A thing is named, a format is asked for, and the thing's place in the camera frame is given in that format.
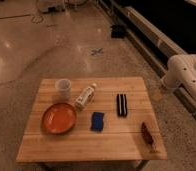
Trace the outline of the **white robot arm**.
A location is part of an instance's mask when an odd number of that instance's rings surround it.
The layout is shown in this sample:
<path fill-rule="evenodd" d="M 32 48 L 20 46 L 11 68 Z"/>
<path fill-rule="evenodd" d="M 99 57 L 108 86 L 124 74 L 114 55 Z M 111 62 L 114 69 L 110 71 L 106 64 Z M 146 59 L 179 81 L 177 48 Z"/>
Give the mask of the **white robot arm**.
<path fill-rule="evenodd" d="M 183 84 L 196 101 L 196 54 L 174 55 L 169 58 L 167 67 L 161 78 L 162 86 L 174 92 Z"/>

